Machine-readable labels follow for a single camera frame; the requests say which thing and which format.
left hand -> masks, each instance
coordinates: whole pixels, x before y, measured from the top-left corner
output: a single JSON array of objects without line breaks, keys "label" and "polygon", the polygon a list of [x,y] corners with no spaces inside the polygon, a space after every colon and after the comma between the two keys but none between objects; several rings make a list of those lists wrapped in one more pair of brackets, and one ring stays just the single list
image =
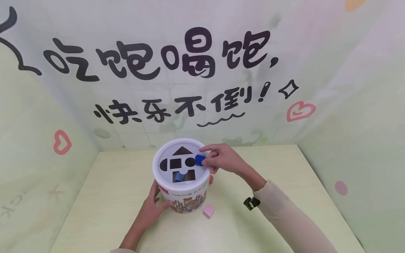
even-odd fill
[{"label": "left hand", "polygon": [[156,180],[153,181],[151,190],[148,197],[143,202],[141,209],[139,210],[138,216],[135,219],[134,224],[136,224],[140,229],[146,231],[150,228],[159,218],[159,216],[170,206],[173,206],[173,202],[170,200],[165,201],[163,204],[156,206],[156,202],[160,198],[157,198],[160,189]]}]

black curved line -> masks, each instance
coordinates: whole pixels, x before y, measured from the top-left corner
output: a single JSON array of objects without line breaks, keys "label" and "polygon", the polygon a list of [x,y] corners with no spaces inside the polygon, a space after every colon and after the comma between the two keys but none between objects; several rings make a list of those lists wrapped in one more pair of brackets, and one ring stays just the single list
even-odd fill
[{"label": "black curved line", "polygon": [[228,120],[230,120],[230,119],[233,118],[233,117],[235,117],[235,118],[240,118],[240,117],[242,117],[243,115],[245,115],[245,113],[242,113],[241,115],[235,115],[235,114],[232,113],[232,114],[230,115],[230,117],[227,118],[227,119],[220,118],[220,119],[219,119],[217,122],[215,122],[215,123],[208,122],[208,123],[205,124],[205,125],[197,124],[197,126],[203,128],[203,127],[206,127],[206,126],[208,126],[208,125],[216,125],[216,124],[218,124],[218,123],[221,122],[221,121],[228,121]]},{"label": "black curved line", "polygon": [[[10,11],[9,18],[4,23],[0,24],[0,33],[10,29],[17,22],[17,12],[15,11],[15,9],[10,6],[9,11]],[[20,51],[18,51],[18,49],[13,44],[11,44],[10,42],[8,42],[7,40],[5,40],[3,38],[0,38],[0,43],[4,44],[6,47],[8,47],[9,49],[11,49],[13,51],[13,53],[15,54],[15,56],[18,60],[18,69],[19,70],[32,71],[39,76],[42,75],[42,72],[39,69],[24,65],[24,61],[23,61]]]},{"label": "black curved line", "polygon": [[15,23],[17,23],[17,12],[11,6],[9,8],[9,11],[9,18],[4,23],[0,24],[0,33],[10,29],[13,25],[15,25]]}]

yellow table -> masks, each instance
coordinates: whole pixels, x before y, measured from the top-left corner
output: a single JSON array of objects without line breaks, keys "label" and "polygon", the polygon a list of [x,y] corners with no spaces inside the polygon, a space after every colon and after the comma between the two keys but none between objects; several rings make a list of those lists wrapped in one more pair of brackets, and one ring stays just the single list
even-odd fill
[{"label": "yellow table", "polygon": [[[264,178],[273,180],[329,237],[338,252],[364,252],[333,201],[296,145],[237,147]],[[101,253],[117,248],[153,182],[156,151],[101,152],[51,250],[52,253]],[[292,252],[275,228],[243,201],[252,196],[238,176],[214,175],[198,211],[166,211],[148,231],[138,252]]]}]

pink cube block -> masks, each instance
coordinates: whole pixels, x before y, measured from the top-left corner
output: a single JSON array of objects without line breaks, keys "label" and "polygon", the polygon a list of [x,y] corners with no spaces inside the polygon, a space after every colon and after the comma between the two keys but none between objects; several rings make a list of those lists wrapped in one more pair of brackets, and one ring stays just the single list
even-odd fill
[{"label": "pink cube block", "polygon": [[214,213],[214,208],[211,205],[206,205],[203,214],[209,219]]}]

shape sorter bucket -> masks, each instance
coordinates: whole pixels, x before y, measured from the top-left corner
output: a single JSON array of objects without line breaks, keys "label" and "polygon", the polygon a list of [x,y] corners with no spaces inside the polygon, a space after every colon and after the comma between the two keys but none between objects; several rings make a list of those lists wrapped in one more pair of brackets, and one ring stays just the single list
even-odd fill
[{"label": "shape sorter bucket", "polygon": [[155,154],[153,175],[165,200],[173,202],[177,213],[192,213],[205,200],[209,185],[209,169],[196,165],[196,155],[204,145],[199,141],[183,138],[163,145]]}]

